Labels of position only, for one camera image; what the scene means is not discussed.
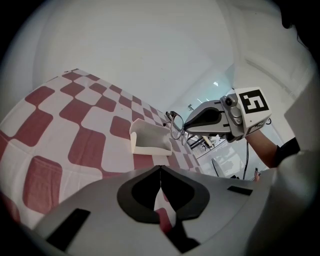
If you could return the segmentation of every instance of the checkered tablecloth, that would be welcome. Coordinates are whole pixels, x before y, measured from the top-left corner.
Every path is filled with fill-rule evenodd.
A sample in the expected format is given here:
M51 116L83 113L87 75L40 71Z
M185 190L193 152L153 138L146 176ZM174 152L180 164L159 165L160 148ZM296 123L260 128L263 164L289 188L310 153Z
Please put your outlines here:
M138 118L159 126L166 120L79 69L22 99L0 124L0 189L13 218L33 228L84 186L131 170L166 165L200 172L189 146L173 139L171 156L132 154L129 129ZM163 193L157 200L159 214L168 210Z

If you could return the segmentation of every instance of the red and white checkered pattern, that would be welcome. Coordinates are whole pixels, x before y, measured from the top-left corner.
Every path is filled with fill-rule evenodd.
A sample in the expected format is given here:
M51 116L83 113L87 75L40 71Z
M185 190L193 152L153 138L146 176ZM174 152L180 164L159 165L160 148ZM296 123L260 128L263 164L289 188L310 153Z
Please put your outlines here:
M0 124L0 188L12 216L33 228L87 184L131 170L167 165L200 172L189 146L173 139L171 156L132 154L129 129L138 118L159 126L166 120L79 69L22 99Z

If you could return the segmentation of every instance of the person's hand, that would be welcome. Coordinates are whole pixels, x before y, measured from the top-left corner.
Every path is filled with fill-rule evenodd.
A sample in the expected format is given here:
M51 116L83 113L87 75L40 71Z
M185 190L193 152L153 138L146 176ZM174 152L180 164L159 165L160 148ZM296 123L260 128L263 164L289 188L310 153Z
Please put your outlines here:
M255 171L255 172L254 172L254 181L255 181L255 182L258 182L259 179L260 179L259 173L258 173L257 171Z

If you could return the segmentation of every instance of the black sleeve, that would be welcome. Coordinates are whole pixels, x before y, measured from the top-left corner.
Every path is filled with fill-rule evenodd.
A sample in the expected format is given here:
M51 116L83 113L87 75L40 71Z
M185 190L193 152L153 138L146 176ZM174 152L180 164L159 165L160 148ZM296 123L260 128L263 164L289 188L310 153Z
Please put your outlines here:
M275 164L278 166L283 159L297 154L300 151L300 147L296 138L289 140L287 143L283 144L282 147L277 146L275 152Z

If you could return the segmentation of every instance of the forearm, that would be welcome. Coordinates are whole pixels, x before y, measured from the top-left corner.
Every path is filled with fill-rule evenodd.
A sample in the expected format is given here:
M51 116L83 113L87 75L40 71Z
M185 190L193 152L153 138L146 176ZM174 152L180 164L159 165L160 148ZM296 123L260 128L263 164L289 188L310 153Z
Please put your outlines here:
M276 166L277 145L269 140L260 130L245 137L261 161L269 168Z

